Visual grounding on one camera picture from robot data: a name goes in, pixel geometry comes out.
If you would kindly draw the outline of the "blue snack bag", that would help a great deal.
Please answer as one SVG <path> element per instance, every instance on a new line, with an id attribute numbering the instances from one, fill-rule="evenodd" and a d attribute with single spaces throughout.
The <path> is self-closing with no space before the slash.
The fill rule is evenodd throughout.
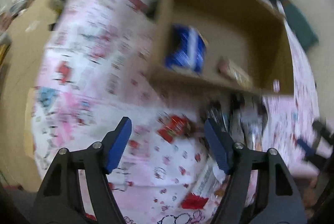
<path id="1" fill-rule="evenodd" d="M 201 74 L 207 41 L 193 26 L 173 24 L 172 45 L 165 58 L 165 66 L 171 70 L 186 70 Z"/>

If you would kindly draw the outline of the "pink cartoon print bedsheet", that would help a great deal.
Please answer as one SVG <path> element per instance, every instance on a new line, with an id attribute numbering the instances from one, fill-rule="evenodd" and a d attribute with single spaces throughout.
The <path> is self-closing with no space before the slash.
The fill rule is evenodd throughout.
<path id="1" fill-rule="evenodd" d="M 42 180 L 59 149 L 87 149 L 115 130 L 123 117 L 132 131 L 118 164 L 106 176 L 124 223 L 212 223 L 230 176 L 203 209 L 182 209 L 208 157 L 215 160 L 204 124 L 250 150 L 278 151 L 293 177 L 304 155 L 299 137 L 313 141 L 318 112 L 305 52 L 284 17 L 293 62 L 293 95 L 257 95 L 228 88 L 152 83 L 149 60 L 160 0 L 67 0 L 45 46 L 33 105 L 34 153 Z M 184 115 L 189 137 L 172 144 L 158 119 Z M 85 172 L 79 171 L 84 210 L 95 219 Z"/>

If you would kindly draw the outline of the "pink cartoon snack pack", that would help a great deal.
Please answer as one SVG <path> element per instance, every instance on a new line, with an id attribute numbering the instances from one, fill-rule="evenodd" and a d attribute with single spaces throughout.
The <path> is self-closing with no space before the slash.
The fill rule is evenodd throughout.
<path id="1" fill-rule="evenodd" d="M 253 79 L 232 60 L 222 57 L 217 64 L 218 73 L 231 81 L 234 81 L 239 86 L 244 88 L 252 88 Z"/>

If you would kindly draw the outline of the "open cardboard box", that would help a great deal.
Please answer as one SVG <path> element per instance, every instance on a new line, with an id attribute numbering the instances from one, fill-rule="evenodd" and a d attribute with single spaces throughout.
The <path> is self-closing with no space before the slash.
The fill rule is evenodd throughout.
<path id="1" fill-rule="evenodd" d="M 293 62 L 284 17 L 262 0 L 160 0 L 156 24 L 150 82 L 242 90 L 218 73 L 217 65 L 224 57 L 252 78 L 249 93 L 293 95 Z M 174 24 L 194 27 L 207 41 L 201 74 L 166 67 Z"/>

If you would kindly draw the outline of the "red rice cake snack pack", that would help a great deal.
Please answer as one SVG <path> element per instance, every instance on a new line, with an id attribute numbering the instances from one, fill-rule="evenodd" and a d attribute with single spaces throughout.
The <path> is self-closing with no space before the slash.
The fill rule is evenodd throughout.
<path id="1" fill-rule="evenodd" d="M 157 133 L 168 143 L 172 144 L 179 137 L 189 137 L 192 123 L 184 115 L 165 115 L 158 119 L 161 124 Z"/>

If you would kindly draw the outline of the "teal cushion at wall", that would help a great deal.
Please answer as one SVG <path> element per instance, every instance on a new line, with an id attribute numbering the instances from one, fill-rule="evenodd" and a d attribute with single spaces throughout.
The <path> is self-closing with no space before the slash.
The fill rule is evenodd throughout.
<path id="1" fill-rule="evenodd" d="M 291 0 L 269 1 L 274 5 L 276 5 L 277 1 L 282 4 L 286 20 L 305 52 L 308 52 L 313 46 L 319 43 L 317 34 L 312 29 L 304 14 Z"/>

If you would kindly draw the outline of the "red white snack bar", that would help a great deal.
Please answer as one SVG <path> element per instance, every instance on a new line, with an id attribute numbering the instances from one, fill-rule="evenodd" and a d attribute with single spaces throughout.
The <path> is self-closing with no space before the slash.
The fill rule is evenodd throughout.
<path id="1" fill-rule="evenodd" d="M 181 202 L 182 209 L 203 209 L 209 198 L 213 195 L 215 189 L 226 179 L 226 174 L 220 170 L 217 162 L 208 157 L 204 169 L 197 177 L 191 191 Z"/>

